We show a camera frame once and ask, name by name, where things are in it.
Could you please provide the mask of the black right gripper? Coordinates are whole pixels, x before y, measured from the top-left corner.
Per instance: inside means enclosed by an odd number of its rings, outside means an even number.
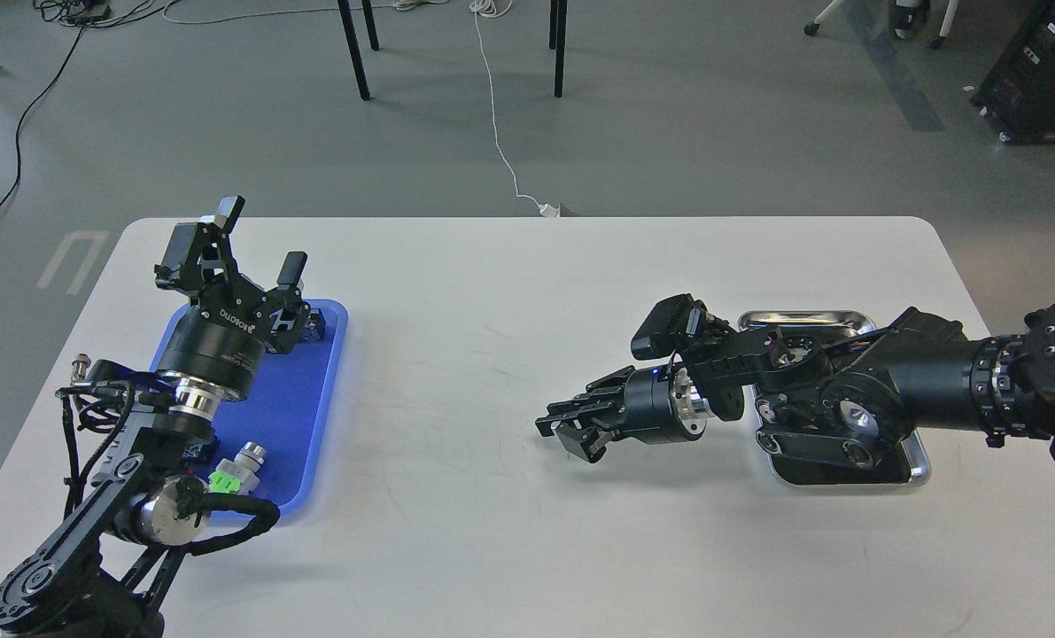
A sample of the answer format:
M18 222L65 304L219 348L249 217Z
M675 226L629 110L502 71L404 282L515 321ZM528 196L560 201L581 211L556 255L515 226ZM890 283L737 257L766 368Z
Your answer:
M708 424L708 400L685 368L627 366L591 381L586 391L546 405L535 420L540 436L558 436L565 451L588 463L611 441L645 444L697 441Z

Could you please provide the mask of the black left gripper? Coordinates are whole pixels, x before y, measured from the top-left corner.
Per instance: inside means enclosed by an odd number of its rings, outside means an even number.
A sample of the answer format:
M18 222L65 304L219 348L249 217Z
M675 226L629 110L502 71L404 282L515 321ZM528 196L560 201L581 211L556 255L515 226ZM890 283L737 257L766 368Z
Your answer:
M287 354L295 347L309 317L300 286L305 252L285 255L271 290L261 290L239 275L230 233L244 202L243 197L220 198L214 214L178 223L162 260L154 266L159 290L190 299L164 344L155 371L197 379L232 401L247 399L265 355Z

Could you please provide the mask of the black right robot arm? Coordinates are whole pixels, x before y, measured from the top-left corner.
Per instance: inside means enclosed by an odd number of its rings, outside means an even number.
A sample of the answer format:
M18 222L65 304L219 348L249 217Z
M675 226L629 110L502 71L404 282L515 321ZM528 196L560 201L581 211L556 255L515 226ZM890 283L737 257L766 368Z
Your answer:
M600 461L610 441L699 440L711 417L733 423L754 391L755 439L775 469L830 484L906 482L917 428L1046 440L1055 462L1055 303L1024 334L968 339L963 324L908 307L879 330L767 322L736 330L701 299L652 308L630 342L648 369L625 367L535 421L568 453Z

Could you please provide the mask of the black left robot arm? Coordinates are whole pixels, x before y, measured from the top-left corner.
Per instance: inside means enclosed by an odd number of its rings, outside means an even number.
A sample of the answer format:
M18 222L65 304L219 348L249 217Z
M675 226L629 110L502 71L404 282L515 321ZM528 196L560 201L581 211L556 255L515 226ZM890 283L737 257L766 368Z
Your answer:
M304 252L276 286L241 274L230 233L244 199L179 223L154 268L187 296L154 371L79 355L58 389L70 475L61 525L0 584L4 637L159 637L161 604L190 555L234 548L276 524L275 504L215 492L186 455L214 439L223 402L247 399L267 353L295 347L312 308Z

